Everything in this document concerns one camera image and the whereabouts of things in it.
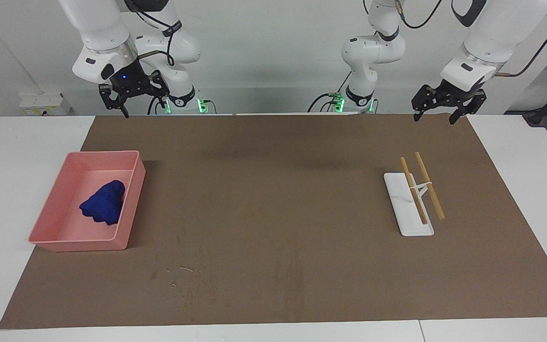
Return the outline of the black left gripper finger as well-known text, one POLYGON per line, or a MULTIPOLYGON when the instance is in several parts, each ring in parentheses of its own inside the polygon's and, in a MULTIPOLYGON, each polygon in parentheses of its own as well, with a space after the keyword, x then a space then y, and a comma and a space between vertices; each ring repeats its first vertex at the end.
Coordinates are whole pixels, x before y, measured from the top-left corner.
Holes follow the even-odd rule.
POLYGON ((477 89, 469 100, 458 99, 456 109, 449 117, 449 123, 454 125, 461 117, 469 114, 475 114, 482 104, 486 101, 487 96, 484 89, 477 89))
POLYGON ((438 108, 445 104, 445 94, 430 85, 423 85, 411 100, 413 121, 418 122, 426 111, 438 108))

